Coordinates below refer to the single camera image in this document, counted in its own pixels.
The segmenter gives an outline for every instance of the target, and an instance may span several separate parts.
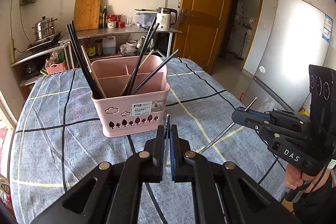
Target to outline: silver rivet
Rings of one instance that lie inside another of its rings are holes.
[[[139,157],[140,157],[140,158],[143,158],[143,159],[148,158],[149,156],[150,156],[150,154],[149,154],[149,152],[147,152],[147,151],[141,151],[141,152],[139,153]]]
[[[224,166],[226,169],[234,169],[236,167],[235,163],[231,161],[227,161],[226,163],[224,163]]]
[[[196,156],[196,153],[195,153],[194,151],[187,151],[187,152],[185,153],[185,156],[186,156],[187,158],[193,158],[193,157]]]
[[[110,168],[110,164],[107,161],[103,161],[99,164],[100,170],[106,170]]]

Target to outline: refrigerator door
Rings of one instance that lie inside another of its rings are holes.
[[[251,109],[264,112],[267,110],[282,109],[293,111],[281,98],[279,98],[269,87],[257,77],[253,77],[241,102],[248,106],[255,97],[258,97]]]
[[[310,64],[322,66],[329,43],[326,15],[303,0],[279,0],[271,34],[255,76],[298,111],[309,94]]]

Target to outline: pink basket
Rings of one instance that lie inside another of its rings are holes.
[[[46,67],[45,69],[49,75],[52,75],[53,73],[56,72],[65,71],[68,69],[67,61],[64,60],[64,62],[61,64],[52,64],[50,67]]]
[[[119,137],[157,129],[163,124],[170,86],[167,67],[159,70],[135,95],[122,96],[138,57],[97,60],[92,63],[97,78],[108,98],[91,99],[106,137]],[[134,89],[160,64],[158,56],[150,56],[139,69]]]

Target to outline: electric kettle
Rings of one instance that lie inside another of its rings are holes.
[[[170,25],[174,25],[177,22],[177,10],[171,8],[158,8],[156,11],[156,24],[159,23],[158,30],[169,30]],[[170,22],[171,13],[175,14],[175,20],[173,23]]]

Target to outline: dark bottle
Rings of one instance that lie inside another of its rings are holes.
[[[107,6],[104,6],[104,11],[103,11],[103,28],[107,28]]]
[[[100,7],[99,9],[99,28],[102,28],[102,27],[103,27],[103,10]]]

